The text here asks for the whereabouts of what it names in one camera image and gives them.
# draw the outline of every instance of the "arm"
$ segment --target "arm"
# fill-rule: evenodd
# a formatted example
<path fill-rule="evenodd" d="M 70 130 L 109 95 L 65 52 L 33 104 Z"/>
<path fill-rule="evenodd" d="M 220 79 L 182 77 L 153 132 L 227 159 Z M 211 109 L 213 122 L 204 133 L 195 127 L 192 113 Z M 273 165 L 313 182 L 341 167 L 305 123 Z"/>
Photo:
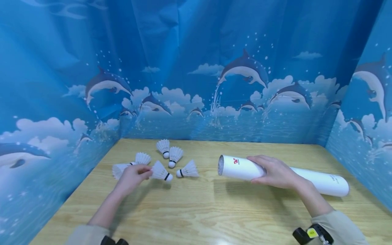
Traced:
<path fill-rule="evenodd" d="M 109 227 L 121 202 L 151 175 L 150 166 L 134 165 L 127 167 L 113 191 L 105 198 L 91 220 L 87 225 L 77 227 L 65 245 L 100 245 L 103 238 L 109 236 Z"/>
<path fill-rule="evenodd" d="M 279 159 L 264 155 L 252 156 L 248 159 L 267 171 L 266 176 L 254 179 L 252 183 L 296 191 L 312 217 L 312 223 L 321 225 L 332 236 L 334 244 L 368 245 L 358 227 L 342 212 L 334 210 L 312 182 L 296 174 Z M 319 239 L 313 239 L 308 244 L 322 243 Z"/>

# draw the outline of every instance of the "tube opening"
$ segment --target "tube opening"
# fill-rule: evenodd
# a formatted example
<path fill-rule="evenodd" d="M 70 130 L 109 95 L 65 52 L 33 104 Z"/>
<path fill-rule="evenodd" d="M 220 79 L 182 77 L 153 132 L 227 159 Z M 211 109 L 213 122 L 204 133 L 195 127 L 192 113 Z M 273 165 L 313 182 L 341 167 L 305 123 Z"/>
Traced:
<path fill-rule="evenodd" d="M 223 157 L 223 155 L 221 155 L 218 160 L 218 175 L 222 175 L 224 164 L 225 158 Z"/>

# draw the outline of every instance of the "person's left hand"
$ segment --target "person's left hand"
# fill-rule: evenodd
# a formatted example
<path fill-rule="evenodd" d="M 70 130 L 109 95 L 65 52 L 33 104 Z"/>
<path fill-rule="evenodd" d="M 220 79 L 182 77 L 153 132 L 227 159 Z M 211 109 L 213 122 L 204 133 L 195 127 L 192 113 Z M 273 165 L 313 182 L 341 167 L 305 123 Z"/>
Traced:
<path fill-rule="evenodd" d="M 151 169 L 147 165 L 130 165 L 124 170 L 113 191 L 124 197 L 128 196 L 141 182 L 151 177 Z"/>

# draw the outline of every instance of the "hand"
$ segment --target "hand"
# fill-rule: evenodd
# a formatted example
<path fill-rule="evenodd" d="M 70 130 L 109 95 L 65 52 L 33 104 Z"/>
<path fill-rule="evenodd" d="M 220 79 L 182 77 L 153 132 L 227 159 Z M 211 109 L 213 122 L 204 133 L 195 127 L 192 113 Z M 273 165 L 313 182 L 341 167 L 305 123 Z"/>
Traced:
<path fill-rule="evenodd" d="M 151 177 L 151 169 L 147 165 L 130 165 L 124 170 L 113 192 L 128 196 L 141 182 Z"/>
<path fill-rule="evenodd" d="M 262 166 L 267 174 L 263 177 L 253 179 L 252 183 L 260 183 L 283 189 L 295 189 L 306 180 L 295 173 L 283 161 L 264 155 L 249 156 L 248 160 Z"/>

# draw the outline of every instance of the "black device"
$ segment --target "black device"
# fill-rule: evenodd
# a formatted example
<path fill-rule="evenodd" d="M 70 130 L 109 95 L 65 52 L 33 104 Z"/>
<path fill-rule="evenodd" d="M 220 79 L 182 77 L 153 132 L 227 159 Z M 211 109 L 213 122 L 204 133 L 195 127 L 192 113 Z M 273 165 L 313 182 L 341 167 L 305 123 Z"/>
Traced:
<path fill-rule="evenodd" d="M 297 228 L 293 232 L 293 237 L 300 245 L 308 244 L 313 239 L 320 239 L 323 244 L 333 244 L 332 236 L 319 224 L 312 224 L 306 231 L 302 228 Z"/>
<path fill-rule="evenodd" d="M 101 245 L 129 245 L 124 239 L 120 239 L 117 243 L 110 237 L 105 236 L 102 239 Z"/>

